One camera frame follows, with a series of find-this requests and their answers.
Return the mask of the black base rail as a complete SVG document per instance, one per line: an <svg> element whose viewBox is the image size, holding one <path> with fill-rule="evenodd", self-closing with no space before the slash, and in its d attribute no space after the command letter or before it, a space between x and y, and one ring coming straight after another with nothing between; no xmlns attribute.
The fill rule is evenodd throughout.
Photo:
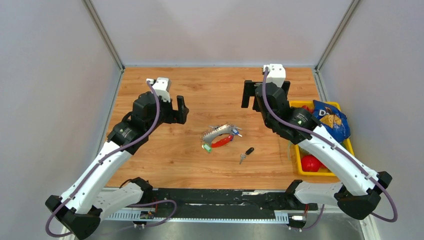
<svg viewBox="0 0 424 240"><path fill-rule="evenodd" d="M173 219L271 220L276 212L317 210L283 190L157 188L141 197L154 216Z"/></svg>

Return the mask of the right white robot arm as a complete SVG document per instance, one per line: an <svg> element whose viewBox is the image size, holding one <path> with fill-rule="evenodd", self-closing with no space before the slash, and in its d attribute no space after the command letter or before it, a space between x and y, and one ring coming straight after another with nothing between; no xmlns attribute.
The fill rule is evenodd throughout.
<svg viewBox="0 0 424 240"><path fill-rule="evenodd" d="M376 172L361 163L338 143L324 125L310 112L290 106L287 99L290 82L282 86L272 82L263 84L245 80L241 107L249 106L260 112L264 125L293 145L316 157L339 179L337 183L310 183L294 180L287 188L286 204L298 209L303 204L337 206L348 216L363 220L376 217L381 194L387 195L392 176L386 171Z"/></svg>

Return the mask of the red cherry tomatoes bunch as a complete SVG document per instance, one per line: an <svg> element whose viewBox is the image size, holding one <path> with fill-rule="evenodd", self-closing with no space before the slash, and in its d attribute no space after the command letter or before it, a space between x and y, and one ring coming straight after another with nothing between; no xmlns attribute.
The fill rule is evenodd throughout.
<svg viewBox="0 0 424 240"><path fill-rule="evenodd" d="M309 106L307 106L307 105L303 105L303 106L302 106L302 108L303 108L303 109L305 109L305 110L307 110L307 111L308 111L309 113L311 113L311 114L314 112L314 109L313 109L313 108L310 108L310 107L309 107Z"/></svg>

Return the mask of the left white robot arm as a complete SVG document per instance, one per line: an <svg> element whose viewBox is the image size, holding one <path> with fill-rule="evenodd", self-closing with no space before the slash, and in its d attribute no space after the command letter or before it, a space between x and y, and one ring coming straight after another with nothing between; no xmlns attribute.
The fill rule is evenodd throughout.
<svg viewBox="0 0 424 240"><path fill-rule="evenodd" d="M107 136L102 149L81 177L61 195L51 195L45 202L52 216L79 240L91 236L110 215L130 205L147 207L153 201L153 187L136 177L109 193L102 189L115 172L149 140L161 124L185 124L189 109L178 95L177 109L171 100L148 91L134 102L132 110Z"/></svg>

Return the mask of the black-headed key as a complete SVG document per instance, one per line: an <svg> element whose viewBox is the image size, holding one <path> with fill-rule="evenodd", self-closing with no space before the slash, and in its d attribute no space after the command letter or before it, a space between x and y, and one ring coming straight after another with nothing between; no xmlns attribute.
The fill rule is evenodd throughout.
<svg viewBox="0 0 424 240"><path fill-rule="evenodd" d="M243 163L243 161L244 161L244 159L248 156L248 155L250 155L253 151L254 151L255 149L253 148L253 147L250 147L249 149L247 149L244 153L242 153L241 155L240 155L240 161L239 161L239 164L241 165L242 163Z"/></svg>

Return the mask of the keyring bundle with red tag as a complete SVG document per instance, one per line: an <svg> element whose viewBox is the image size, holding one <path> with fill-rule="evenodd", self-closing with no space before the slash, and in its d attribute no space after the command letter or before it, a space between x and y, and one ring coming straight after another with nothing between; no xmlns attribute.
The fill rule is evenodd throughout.
<svg viewBox="0 0 424 240"><path fill-rule="evenodd" d="M230 123L210 126L200 137L201 147L210 153L212 149L230 143L235 136L242 137L241 130L242 128Z"/></svg>

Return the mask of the yellow plastic bin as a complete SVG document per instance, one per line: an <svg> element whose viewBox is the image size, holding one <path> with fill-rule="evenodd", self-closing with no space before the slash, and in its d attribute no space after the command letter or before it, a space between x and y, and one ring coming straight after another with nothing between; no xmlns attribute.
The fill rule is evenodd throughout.
<svg viewBox="0 0 424 240"><path fill-rule="evenodd" d="M312 115L317 117L332 137L335 137L352 155L353 147L350 141L351 130L348 124L347 116L342 112L337 102L311 101L290 101L289 105L296 108L304 108ZM298 145L288 144L288 157L293 163L295 171L304 176L323 176L334 177L333 174L323 163L305 149Z"/></svg>

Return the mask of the red apple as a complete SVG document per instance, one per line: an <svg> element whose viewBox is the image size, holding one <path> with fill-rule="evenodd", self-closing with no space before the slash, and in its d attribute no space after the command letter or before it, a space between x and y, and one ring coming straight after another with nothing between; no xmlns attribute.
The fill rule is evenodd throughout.
<svg viewBox="0 0 424 240"><path fill-rule="evenodd" d="M313 155L305 155L300 161L301 169L304 172L318 172L322 163Z"/></svg>

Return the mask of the blue chip bag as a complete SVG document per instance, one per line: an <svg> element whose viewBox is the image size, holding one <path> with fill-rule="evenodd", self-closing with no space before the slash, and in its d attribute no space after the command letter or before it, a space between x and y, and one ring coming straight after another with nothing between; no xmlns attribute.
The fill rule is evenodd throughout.
<svg viewBox="0 0 424 240"><path fill-rule="evenodd" d="M338 143L342 143L351 136L348 118L336 106L313 100L312 114Z"/></svg>

